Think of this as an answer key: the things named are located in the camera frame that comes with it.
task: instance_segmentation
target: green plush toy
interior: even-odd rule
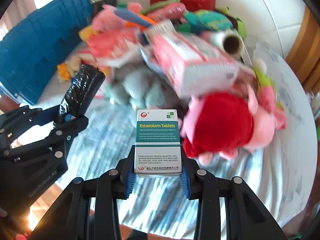
[[[121,2],[117,5],[117,8],[127,9],[127,7],[128,7],[128,4],[126,2]]]
[[[238,17],[234,18],[233,16],[231,16],[230,10],[228,7],[219,7],[216,9],[216,11],[218,11],[218,12],[224,14],[226,17],[228,17],[228,19],[232,22],[233,27],[238,31],[239,35],[242,37],[243,40],[248,36],[247,28],[245,27],[242,20],[240,20]]]

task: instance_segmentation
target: orange toy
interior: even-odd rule
[[[61,63],[57,65],[58,69],[58,78],[60,83],[62,83],[64,80],[71,80],[71,75],[68,71],[68,66],[65,63]]]
[[[155,25],[157,24],[156,21],[154,21],[153,19],[145,16],[145,15],[142,15],[142,14],[137,14],[141,19],[145,20],[146,22],[152,24],[152,25]],[[139,27],[140,31],[144,31],[146,29],[146,27],[144,26],[141,26],[141,25],[138,25],[136,23],[132,23],[132,22],[127,22],[126,24],[126,27]]]

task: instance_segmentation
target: pink plush toy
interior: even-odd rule
[[[219,152],[220,156],[230,160],[238,155],[238,147],[253,153],[256,149],[271,143],[275,129],[281,128],[278,124],[283,122],[283,119],[281,117],[278,120],[279,116],[264,110],[258,105],[250,85],[247,85],[247,89],[249,97],[247,103],[235,95],[230,95],[228,99],[227,93],[217,101],[221,104],[229,101],[234,106],[229,108],[239,110],[239,113],[228,109],[226,110],[228,114],[224,115],[223,109],[226,109],[225,106],[228,104],[221,111],[214,110],[212,107],[216,102],[208,103],[208,100],[214,101],[215,95],[222,94],[221,92],[192,99],[181,129],[181,136],[185,137],[184,148],[188,157],[199,157],[200,163],[207,165],[214,153]]]
[[[102,5],[100,11],[92,20],[92,28],[96,32],[107,32],[111,30],[120,30],[125,27],[127,21],[114,14],[116,10],[112,5]]]
[[[269,114],[276,117],[276,129],[285,129],[287,119],[284,108],[281,103],[276,101],[276,86],[271,78],[267,76],[267,66],[260,58],[255,58],[252,62],[252,68],[258,80],[258,104]]]

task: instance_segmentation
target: blue gripper pad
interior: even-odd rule
[[[186,195],[186,198],[189,198],[190,197],[189,177],[184,167],[182,167],[182,173],[179,175],[179,179],[180,179],[180,184],[181,184],[183,193]]]
[[[128,198],[129,195],[132,193],[134,182],[136,180],[136,173],[134,173],[133,165],[134,165],[134,158],[132,159],[132,164],[127,177],[127,192],[125,193],[126,198]]]
[[[31,13],[0,42],[0,82],[16,99],[37,103],[92,17],[90,0],[54,0]]]

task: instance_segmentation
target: pink toy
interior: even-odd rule
[[[116,10],[112,5],[104,4],[104,8],[92,20],[92,28],[96,32],[107,32],[111,30],[120,30],[126,26],[127,21],[114,14]]]
[[[188,157],[199,157],[200,163],[207,165],[214,153],[230,160],[238,155],[239,147],[253,153],[271,143],[275,129],[283,128],[279,125],[283,115],[269,114],[258,105],[250,85],[247,90],[247,103],[222,92],[192,99],[181,129]]]
[[[164,8],[148,13],[147,16],[156,22],[163,21],[164,19],[179,20],[183,17],[185,11],[186,7],[183,3],[173,2]]]
[[[88,47],[96,58],[119,58],[139,44],[138,28],[125,28],[98,33],[88,41]]]
[[[267,66],[260,58],[255,58],[252,67],[258,79],[258,104],[269,114],[276,116],[276,129],[285,129],[287,120],[284,108],[280,102],[276,101],[276,87],[267,76]]]
[[[135,14],[139,14],[142,11],[142,6],[137,2],[129,2],[128,10]]]
[[[24,235],[17,235],[16,240],[27,240],[27,238]]]

